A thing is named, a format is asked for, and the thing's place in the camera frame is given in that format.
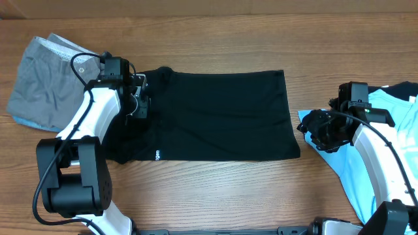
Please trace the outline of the black t-shirt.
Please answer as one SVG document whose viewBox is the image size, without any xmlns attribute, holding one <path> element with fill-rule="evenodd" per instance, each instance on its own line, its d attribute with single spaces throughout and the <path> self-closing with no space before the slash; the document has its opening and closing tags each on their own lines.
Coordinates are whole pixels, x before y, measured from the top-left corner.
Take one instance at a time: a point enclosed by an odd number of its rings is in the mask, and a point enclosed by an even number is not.
<svg viewBox="0 0 418 235">
<path fill-rule="evenodd" d="M 147 120 L 114 118 L 103 140 L 108 159 L 272 161 L 300 157 L 282 70 L 188 74 L 146 72 Z"/>
</svg>

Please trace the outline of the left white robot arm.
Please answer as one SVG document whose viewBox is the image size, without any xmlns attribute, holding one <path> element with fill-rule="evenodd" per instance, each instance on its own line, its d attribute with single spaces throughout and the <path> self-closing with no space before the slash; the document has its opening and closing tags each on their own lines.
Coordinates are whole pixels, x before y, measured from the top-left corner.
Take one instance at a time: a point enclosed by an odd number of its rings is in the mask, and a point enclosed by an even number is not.
<svg viewBox="0 0 418 235">
<path fill-rule="evenodd" d="M 144 74 L 102 75 L 84 87 L 70 123 L 36 148 L 39 184 L 35 219 L 48 226 L 82 223 L 92 234 L 138 234 L 135 222 L 112 201 L 112 180 L 102 143 L 114 118 L 146 117 Z"/>
</svg>

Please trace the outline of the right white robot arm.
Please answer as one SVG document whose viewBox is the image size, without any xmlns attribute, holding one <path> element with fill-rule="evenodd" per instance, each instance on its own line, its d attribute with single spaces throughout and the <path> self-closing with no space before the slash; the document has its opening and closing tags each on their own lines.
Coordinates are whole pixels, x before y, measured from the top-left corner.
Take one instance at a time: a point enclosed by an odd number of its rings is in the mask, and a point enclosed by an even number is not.
<svg viewBox="0 0 418 235">
<path fill-rule="evenodd" d="M 349 102 L 339 109 L 312 110 L 297 129 L 309 133 L 319 151 L 350 144 L 360 153 L 376 197 L 377 210 L 363 226 L 317 218 L 308 234 L 405 234 L 417 232 L 417 196 L 397 153 L 394 121 L 384 109 Z"/>
</svg>

